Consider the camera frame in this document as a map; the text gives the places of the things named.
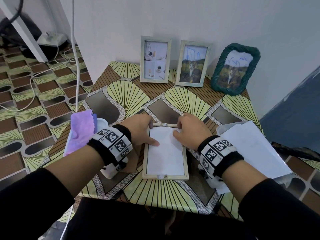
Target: white device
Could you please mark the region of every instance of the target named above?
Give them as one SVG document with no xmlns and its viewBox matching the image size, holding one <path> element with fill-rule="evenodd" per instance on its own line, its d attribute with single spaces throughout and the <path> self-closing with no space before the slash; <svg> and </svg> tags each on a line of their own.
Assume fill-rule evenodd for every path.
<svg viewBox="0 0 320 240">
<path fill-rule="evenodd" d="M 55 32 L 44 32 L 41 34 L 37 43 L 40 45 L 47 46 L 60 46 L 66 42 L 67 36 L 63 33 L 55 33 Z"/>
</svg>

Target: pink cloth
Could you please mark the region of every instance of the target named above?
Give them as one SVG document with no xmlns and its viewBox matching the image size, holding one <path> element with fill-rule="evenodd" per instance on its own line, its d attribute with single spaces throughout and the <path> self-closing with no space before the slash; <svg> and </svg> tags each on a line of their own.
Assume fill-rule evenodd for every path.
<svg viewBox="0 0 320 240">
<path fill-rule="evenodd" d="M 94 135 L 94 118 L 92 109 L 71 115 L 71 139 L 67 145 L 66 155 L 84 147 Z"/>
</svg>

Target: patterned tablecloth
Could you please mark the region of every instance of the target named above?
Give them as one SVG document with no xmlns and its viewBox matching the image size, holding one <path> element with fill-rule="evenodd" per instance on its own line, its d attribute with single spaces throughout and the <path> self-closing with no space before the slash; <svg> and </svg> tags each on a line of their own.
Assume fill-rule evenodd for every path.
<svg viewBox="0 0 320 240">
<path fill-rule="evenodd" d="M 261 128 L 247 92 L 229 96 L 213 91 L 209 78 L 202 88 L 175 86 L 175 70 L 170 70 L 168 84 L 141 83 L 139 75 L 139 65 L 112 61 L 82 102 L 80 111 L 93 109 L 110 125 L 133 114 L 149 114 L 157 123 L 176 124 L 178 117 L 188 112 L 202 120 L 213 134 L 218 125 L 237 121 L 252 120 Z M 50 161 L 62 157 L 69 131 L 67 126 L 51 149 Z M 220 200 L 227 208 L 230 205 L 231 214 L 238 218 L 238 203 L 232 194 L 219 197 L 199 174 L 195 151 L 187 153 L 189 181 L 142 179 L 143 153 L 144 146 L 134 174 L 118 173 L 113 179 L 106 179 L 98 173 L 81 195 L 202 214 L 211 213 Z"/>
<path fill-rule="evenodd" d="M 68 58 L 73 58 L 72 50 L 60 53 L 58 61 Z M 31 101 L 30 76 L 48 68 L 54 69 L 34 78 L 36 98 L 26 110 L 0 110 L 0 190 L 62 158 L 76 91 L 75 68 L 58 67 L 54 61 L 38 63 L 17 48 L 0 54 L 0 104 L 9 108 L 21 109 Z M 141 83 L 139 65 L 112 61 L 93 85 L 82 58 L 80 69 L 79 111 L 93 109 L 110 125 L 133 114 L 150 114 L 157 123 L 176 124 L 180 115 L 189 112 L 213 134 L 218 125 L 237 121 L 252 120 L 261 128 L 247 92 L 237 96 L 216 92 L 210 88 L 210 76 L 202 88 L 175 86 L 175 70 L 170 70 L 168 84 Z M 219 196 L 198 173 L 197 153 L 187 150 L 189 181 L 162 181 L 142 180 L 143 152 L 144 145 L 135 173 L 120 172 L 106 179 L 99 172 L 80 195 L 202 214 L 223 205 L 226 214 L 239 218 L 233 195 Z M 59 221 L 66 222 L 68 215 Z"/>
</svg>

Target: wooden picture frame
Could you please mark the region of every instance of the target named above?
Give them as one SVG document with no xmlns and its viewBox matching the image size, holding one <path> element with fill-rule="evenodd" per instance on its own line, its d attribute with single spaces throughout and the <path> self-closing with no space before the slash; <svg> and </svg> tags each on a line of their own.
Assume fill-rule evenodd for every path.
<svg viewBox="0 0 320 240">
<path fill-rule="evenodd" d="M 182 73 L 182 65 L 184 64 L 185 69 L 187 64 L 185 60 L 188 61 L 188 51 L 186 52 L 186 57 L 185 57 L 185 48 L 186 46 L 198 46 L 199 48 L 196 48 L 197 50 L 193 50 L 190 48 L 190 56 L 193 56 L 190 58 L 191 62 L 196 62 L 194 65 L 202 65 L 202 60 L 204 56 L 205 50 L 202 49 L 201 47 L 206 47 L 206 52 L 204 56 L 204 62 L 202 65 L 202 70 L 201 70 L 201 76 L 199 75 L 200 69 L 195 67 L 192 69 L 194 73 L 190 74 L 190 69 L 188 68 L 189 72 L 183 72 Z M 209 56 L 210 56 L 210 51 L 211 51 L 212 44 L 211 43 L 202 43 L 202 42 L 195 42 L 195 41 L 187 41 L 187 40 L 181 40 L 181 45 L 180 45 L 180 56 L 179 56 L 179 62 L 178 62 L 178 69 L 177 69 L 177 76 L 176 76 L 176 85 L 178 86 L 188 86 L 188 87 L 202 87 L 203 82 L 205 80 L 206 76 L 206 71 L 209 63 Z M 191 82 L 185 82 L 185 81 L 180 81 L 182 79 L 183 75 L 183 80 L 190 80 Z"/>
<path fill-rule="evenodd" d="M 167 124 L 167 123 L 154 123 L 154 127 L 157 126 L 165 126 L 178 128 L 177 124 Z M 147 134 L 150 135 L 150 128 L 147 129 Z M 148 166 L 148 151 L 149 144 L 145 144 L 144 146 L 144 157 L 143 157 L 143 166 L 142 166 L 142 179 L 158 179 L 158 180 L 189 180 L 189 172 L 188 172 L 188 163 L 187 163 L 187 154 L 186 147 L 182 145 L 182 158 L 183 158 L 183 169 L 184 175 L 152 175 L 147 174 L 147 166 Z"/>
<path fill-rule="evenodd" d="M 167 52 L 164 52 L 162 47 L 158 47 L 158 53 L 157 50 L 151 51 L 150 54 L 146 53 L 147 43 L 149 42 L 149 47 L 151 47 L 152 42 L 162 42 L 167 43 Z M 171 53 L 171 39 L 162 39 L 162 38 L 155 38 L 150 36 L 141 36 L 141 61 L 140 61 L 140 81 L 142 83 L 168 83 L 169 79 L 169 64 L 170 64 L 170 53 Z M 150 66 L 150 69 L 148 69 L 149 74 L 145 74 L 145 61 L 147 62 L 146 65 Z"/>
</svg>

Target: picture frame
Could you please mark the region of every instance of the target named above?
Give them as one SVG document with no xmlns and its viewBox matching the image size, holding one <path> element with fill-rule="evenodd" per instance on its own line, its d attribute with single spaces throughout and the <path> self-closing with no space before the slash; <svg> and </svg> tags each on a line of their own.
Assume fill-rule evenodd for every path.
<svg viewBox="0 0 320 240">
<path fill-rule="evenodd" d="M 140 81 L 168 83 L 170 53 L 171 39 L 141 36 Z"/>
<path fill-rule="evenodd" d="M 176 85 L 203 86 L 211 48 L 211 43 L 181 40 Z"/>
<path fill-rule="evenodd" d="M 177 124 L 167 124 L 167 123 L 154 123 L 154 127 L 157 126 L 165 126 L 165 127 L 172 127 L 178 128 Z M 150 135 L 150 128 L 147 129 L 147 134 Z M 142 166 L 142 179 L 152 180 L 189 180 L 189 172 L 188 172 L 188 163 L 187 163 L 187 153 L 186 147 L 182 145 L 182 158 L 183 158 L 183 168 L 184 168 L 184 175 L 153 175 L 147 174 L 147 166 L 148 166 L 148 151 L 149 151 L 149 144 L 145 144 L 144 146 L 144 157 L 143 157 L 143 166 Z"/>
</svg>

